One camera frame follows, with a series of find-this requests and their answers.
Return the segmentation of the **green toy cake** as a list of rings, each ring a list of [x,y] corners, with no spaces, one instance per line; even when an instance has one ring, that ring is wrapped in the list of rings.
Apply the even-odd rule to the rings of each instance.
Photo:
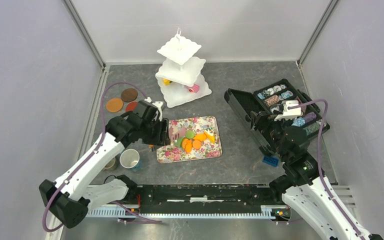
[[[174,140],[173,145],[177,148],[182,148],[182,142],[185,138],[183,136],[178,137]]]

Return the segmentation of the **yellow toy cake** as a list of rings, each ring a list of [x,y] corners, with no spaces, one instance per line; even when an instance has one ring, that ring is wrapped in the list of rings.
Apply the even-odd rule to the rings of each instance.
[[[162,82],[163,82],[163,84],[164,84],[165,86],[168,86],[168,85],[170,85],[170,84],[172,83],[171,80],[166,79],[166,78],[163,78],[163,79],[162,79]]]

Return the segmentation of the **pink toy cake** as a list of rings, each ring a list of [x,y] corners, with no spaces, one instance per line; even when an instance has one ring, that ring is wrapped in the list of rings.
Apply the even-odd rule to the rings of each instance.
[[[187,89],[190,93],[196,94],[200,91],[200,86],[198,84],[194,84],[193,86],[188,86]]]

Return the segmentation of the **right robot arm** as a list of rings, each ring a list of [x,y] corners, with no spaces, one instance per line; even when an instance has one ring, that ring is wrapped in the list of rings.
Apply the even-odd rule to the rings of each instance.
[[[379,234],[370,233],[346,208],[334,191],[321,166],[321,151],[314,158],[308,153],[310,137],[317,136],[320,148],[321,135],[326,121],[316,116],[314,130],[296,125],[301,116],[288,116],[276,112],[251,111],[245,117],[252,131],[269,142],[269,147],[283,163],[285,174],[269,184],[269,199],[275,204],[292,207],[322,238],[329,240],[380,240]]]

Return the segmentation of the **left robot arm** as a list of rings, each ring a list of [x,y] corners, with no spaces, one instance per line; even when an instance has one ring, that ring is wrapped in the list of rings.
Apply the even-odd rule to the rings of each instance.
[[[42,217],[43,229],[47,227],[47,215],[52,213],[61,227],[76,227],[90,210],[107,203],[122,200],[133,203],[137,190],[120,179],[89,188],[92,180],[116,155],[130,144],[141,140],[143,144],[166,146],[170,144],[169,120],[163,117],[162,101],[150,98],[140,100],[132,111],[127,111],[106,122],[102,133],[92,147],[56,180],[45,179],[39,192],[45,205]]]

